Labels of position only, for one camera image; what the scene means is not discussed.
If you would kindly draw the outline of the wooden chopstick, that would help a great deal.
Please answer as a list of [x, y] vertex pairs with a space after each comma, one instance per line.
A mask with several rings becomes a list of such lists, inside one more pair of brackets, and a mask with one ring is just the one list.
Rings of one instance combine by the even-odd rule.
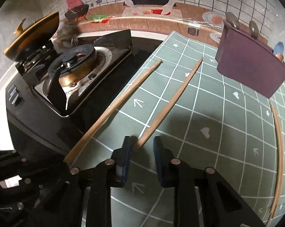
[[77, 142], [72, 150], [65, 157], [64, 162], [72, 167], [74, 161], [78, 158], [79, 154], [86, 147], [92, 136], [98, 129], [105, 123], [105, 121], [114, 113], [114, 111], [158, 68], [162, 60], [156, 61], [145, 73], [141, 74], [124, 93], [117, 98], [106, 110], [102, 113], [99, 119], [90, 127], [90, 129], [83, 135]]
[[184, 82], [181, 84], [177, 92], [174, 94], [174, 96], [171, 98], [171, 100], [166, 104], [166, 106], [161, 110], [161, 112], [156, 116], [156, 119], [152, 122], [149, 129], [145, 131], [142, 136], [138, 139], [137, 143], [134, 145], [134, 150], [138, 150], [144, 146], [144, 144], [148, 141], [148, 139], [151, 137], [151, 135], [156, 131], [156, 129], [160, 126], [160, 124], [163, 122], [165, 117], [168, 115], [168, 113], [171, 111], [171, 109], [174, 107], [174, 105], [177, 103], [183, 92], [185, 91], [186, 87], [188, 86], [189, 82], [193, 78], [194, 74], [197, 72], [198, 68], [200, 67], [203, 57], [200, 58], [200, 60], [195, 64], [194, 68], [190, 72], [190, 74], [186, 77]]
[[275, 133], [276, 133], [276, 141], [277, 141], [277, 175], [276, 175], [276, 184], [275, 184], [275, 193], [273, 202], [270, 209], [270, 215], [266, 222], [266, 226], [269, 226], [271, 220], [275, 217], [278, 209], [278, 205], [281, 198], [282, 187], [283, 187], [283, 175], [284, 175], [284, 142], [283, 142], [283, 134], [280, 118], [278, 116], [278, 112], [274, 107], [273, 103], [270, 101], [271, 111], [273, 113], [273, 119], [275, 124]]

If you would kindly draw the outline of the green grid placemat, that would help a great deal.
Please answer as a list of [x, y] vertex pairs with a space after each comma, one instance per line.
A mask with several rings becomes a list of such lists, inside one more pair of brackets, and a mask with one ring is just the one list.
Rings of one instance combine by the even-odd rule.
[[194, 65], [201, 66], [154, 132], [175, 157], [198, 169], [214, 167], [266, 223], [275, 193], [277, 141], [270, 101], [278, 112], [284, 142], [283, 187], [277, 213], [285, 215], [285, 85], [271, 98], [221, 75], [217, 49], [172, 32], [142, 66], [161, 65], [95, 133], [75, 162], [88, 169], [110, 157], [125, 136], [139, 138], [170, 101]]

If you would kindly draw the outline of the portable gas stove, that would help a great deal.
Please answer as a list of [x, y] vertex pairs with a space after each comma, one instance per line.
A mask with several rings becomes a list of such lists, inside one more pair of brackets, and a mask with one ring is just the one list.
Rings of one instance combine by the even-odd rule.
[[131, 52], [129, 29], [85, 38], [60, 53], [49, 42], [16, 63], [18, 73], [6, 89], [6, 107], [21, 112], [44, 103], [68, 117]]

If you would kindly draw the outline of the purple utensil caddy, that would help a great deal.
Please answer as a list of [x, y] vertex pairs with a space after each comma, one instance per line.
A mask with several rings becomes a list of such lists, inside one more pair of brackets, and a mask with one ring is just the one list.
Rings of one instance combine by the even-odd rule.
[[273, 54], [271, 47], [253, 39], [247, 31], [234, 28], [226, 20], [223, 23], [215, 56], [217, 71], [271, 98], [285, 81], [285, 63]]

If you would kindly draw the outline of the small wooden spoon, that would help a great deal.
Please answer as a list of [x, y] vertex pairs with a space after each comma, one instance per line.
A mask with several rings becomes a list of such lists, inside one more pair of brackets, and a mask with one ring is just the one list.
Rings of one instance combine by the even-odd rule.
[[276, 56], [281, 62], [283, 62], [284, 56], [283, 56], [282, 53], [277, 53], [275, 56]]

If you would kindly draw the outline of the blue plastic spoon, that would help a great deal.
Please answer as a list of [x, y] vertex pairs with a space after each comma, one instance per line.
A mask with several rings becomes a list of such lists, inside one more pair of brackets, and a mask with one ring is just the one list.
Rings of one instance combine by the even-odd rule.
[[273, 54], [276, 55], [276, 54], [283, 54], [283, 53], [284, 53], [284, 44], [283, 42], [278, 42], [273, 49]]

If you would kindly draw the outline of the grey spoon in caddy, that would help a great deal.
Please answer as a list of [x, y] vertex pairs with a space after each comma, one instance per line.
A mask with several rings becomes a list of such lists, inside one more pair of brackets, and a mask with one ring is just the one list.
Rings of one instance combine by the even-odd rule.
[[235, 29], [239, 30], [240, 29], [240, 25], [239, 25], [239, 21], [237, 19], [237, 17], [232, 13], [232, 12], [227, 12], [225, 14], [225, 18], [227, 20], [227, 22]]

